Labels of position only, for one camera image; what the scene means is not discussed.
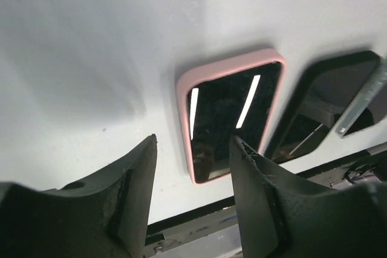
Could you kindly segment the clear phone case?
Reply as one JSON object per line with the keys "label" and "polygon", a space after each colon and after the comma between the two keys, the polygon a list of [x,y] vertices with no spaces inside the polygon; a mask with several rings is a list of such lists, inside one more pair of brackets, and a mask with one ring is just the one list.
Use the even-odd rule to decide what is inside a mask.
{"label": "clear phone case", "polygon": [[371,74],[358,94],[338,120],[335,133],[343,138],[361,113],[368,107],[380,91],[386,86],[386,60],[382,59],[379,67]]}

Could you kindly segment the black teal phone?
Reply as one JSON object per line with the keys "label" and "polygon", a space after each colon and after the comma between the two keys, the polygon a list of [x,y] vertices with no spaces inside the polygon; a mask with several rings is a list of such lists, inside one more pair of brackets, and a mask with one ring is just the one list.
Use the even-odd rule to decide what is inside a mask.
{"label": "black teal phone", "polygon": [[345,136],[361,131],[380,122],[386,116],[387,105],[386,86],[374,97],[367,108],[360,114],[358,119],[348,129]]}

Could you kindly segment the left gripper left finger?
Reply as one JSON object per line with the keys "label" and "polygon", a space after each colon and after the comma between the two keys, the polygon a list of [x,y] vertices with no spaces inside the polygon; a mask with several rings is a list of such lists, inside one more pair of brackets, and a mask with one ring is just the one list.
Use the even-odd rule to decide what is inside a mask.
{"label": "left gripper left finger", "polygon": [[1,183],[2,257],[142,257],[157,138],[61,189]]}

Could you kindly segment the pink phone case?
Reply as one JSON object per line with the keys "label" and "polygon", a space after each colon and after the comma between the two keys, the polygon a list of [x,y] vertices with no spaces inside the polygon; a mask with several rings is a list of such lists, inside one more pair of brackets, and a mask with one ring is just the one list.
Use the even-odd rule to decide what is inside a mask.
{"label": "pink phone case", "polygon": [[[192,160],[189,157],[189,151],[190,151],[189,136],[188,136],[189,127],[188,127],[188,121],[187,121],[187,107],[186,107],[187,93],[193,88],[193,86],[201,82],[204,82],[206,80],[213,80],[218,77],[224,77],[229,74],[238,73],[238,72],[241,72],[250,68],[254,68],[256,66],[261,66],[266,63],[271,63],[271,62],[280,62],[282,64],[282,72],[278,82],[278,86],[279,86],[281,83],[283,70],[285,69],[286,61],[276,50],[272,48],[253,51],[251,53],[242,54],[239,56],[219,60],[205,65],[200,65],[186,71],[178,79],[176,84],[176,95],[177,95],[177,105],[178,105],[179,119],[180,119],[180,125],[181,125],[181,134],[183,137],[184,151],[186,155],[187,167],[189,169],[189,175],[194,184],[202,185],[194,182],[193,165],[192,165]],[[271,107],[268,119],[272,115],[272,107]],[[265,125],[265,130],[261,139],[261,143],[262,143],[262,140],[265,138],[266,134],[267,134],[267,123]]]}

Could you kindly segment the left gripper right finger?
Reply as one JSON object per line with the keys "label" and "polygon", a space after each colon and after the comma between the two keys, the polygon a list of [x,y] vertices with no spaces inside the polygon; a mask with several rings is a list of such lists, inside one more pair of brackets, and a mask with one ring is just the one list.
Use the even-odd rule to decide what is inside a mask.
{"label": "left gripper right finger", "polygon": [[230,140],[244,257],[385,257],[386,184],[336,190],[289,172]]}

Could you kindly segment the black phone case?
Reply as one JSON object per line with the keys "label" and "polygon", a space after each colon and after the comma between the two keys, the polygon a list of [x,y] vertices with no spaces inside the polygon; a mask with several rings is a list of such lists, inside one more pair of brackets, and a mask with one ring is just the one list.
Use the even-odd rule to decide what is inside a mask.
{"label": "black phone case", "polygon": [[377,53],[364,50],[311,64],[263,155],[281,164],[315,151],[381,63]]}

